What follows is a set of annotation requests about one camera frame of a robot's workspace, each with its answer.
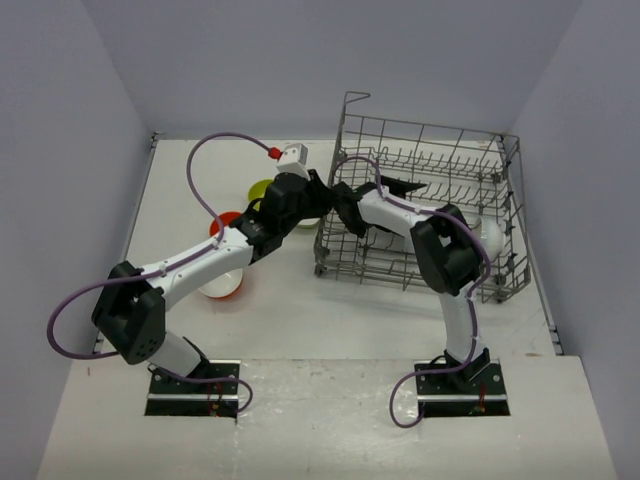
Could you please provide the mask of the grey wire dish rack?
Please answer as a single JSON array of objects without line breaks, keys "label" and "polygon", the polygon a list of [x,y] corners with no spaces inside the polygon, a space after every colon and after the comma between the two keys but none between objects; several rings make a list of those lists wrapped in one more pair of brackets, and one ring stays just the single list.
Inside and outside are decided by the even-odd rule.
[{"label": "grey wire dish rack", "polygon": [[[477,295],[483,302],[503,303],[522,291],[532,271],[525,207],[517,194],[523,185],[518,137],[357,113],[367,97],[357,91],[343,97],[328,185],[343,182],[356,188],[381,173],[418,184],[406,198],[428,209],[452,203],[469,224],[496,221],[505,248]],[[314,242],[315,273],[420,287],[409,247],[400,236],[377,228],[359,238],[330,213],[321,220]]]}]

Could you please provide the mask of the white round bowl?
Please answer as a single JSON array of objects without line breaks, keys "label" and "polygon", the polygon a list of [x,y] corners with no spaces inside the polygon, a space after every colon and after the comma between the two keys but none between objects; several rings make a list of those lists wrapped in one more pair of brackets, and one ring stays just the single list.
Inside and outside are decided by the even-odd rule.
[{"label": "white round bowl", "polygon": [[506,245],[506,236],[501,224],[494,218],[481,216],[475,232],[490,261],[497,260]]}]

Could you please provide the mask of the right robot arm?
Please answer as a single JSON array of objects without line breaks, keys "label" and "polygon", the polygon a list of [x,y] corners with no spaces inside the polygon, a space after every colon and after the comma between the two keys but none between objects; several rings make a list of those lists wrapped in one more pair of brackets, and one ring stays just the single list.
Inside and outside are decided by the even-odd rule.
[{"label": "right robot arm", "polygon": [[447,341],[440,372],[454,391],[467,393],[481,382],[490,363],[480,338],[475,290],[488,276],[492,259],[456,205],[431,208],[406,199],[423,186],[386,176],[355,189],[340,182],[332,187],[332,205],[358,237],[376,227],[411,244],[419,273],[438,294],[443,311]]}]

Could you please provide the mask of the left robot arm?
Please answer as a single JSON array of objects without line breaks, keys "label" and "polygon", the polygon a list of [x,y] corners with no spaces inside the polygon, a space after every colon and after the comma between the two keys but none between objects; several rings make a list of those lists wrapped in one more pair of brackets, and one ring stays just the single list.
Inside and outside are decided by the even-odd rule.
[{"label": "left robot arm", "polygon": [[94,325],[128,364],[147,362],[171,373],[183,391],[198,392],[208,379],[205,357],[167,329],[167,312],[210,281],[274,252],[300,221],[328,214],[335,198],[315,171],[307,178],[278,174],[260,206],[248,207],[217,236],[144,267],[116,265],[92,313]]}]

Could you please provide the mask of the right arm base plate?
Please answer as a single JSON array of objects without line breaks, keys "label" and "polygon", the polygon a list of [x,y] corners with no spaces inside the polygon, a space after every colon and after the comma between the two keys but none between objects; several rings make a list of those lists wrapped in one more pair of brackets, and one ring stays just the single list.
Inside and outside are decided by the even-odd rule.
[{"label": "right arm base plate", "polygon": [[509,416],[501,364],[492,360],[470,380],[457,374],[419,374],[418,413],[423,418]]}]

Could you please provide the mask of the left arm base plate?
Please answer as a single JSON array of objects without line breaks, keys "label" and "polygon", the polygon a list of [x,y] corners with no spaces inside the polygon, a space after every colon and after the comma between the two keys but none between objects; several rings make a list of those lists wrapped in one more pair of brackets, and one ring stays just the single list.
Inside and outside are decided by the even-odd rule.
[{"label": "left arm base plate", "polygon": [[239,387],[235,382],[182,382],[148,367],[151,373],[145,416],[232,418],[238,415]]}]

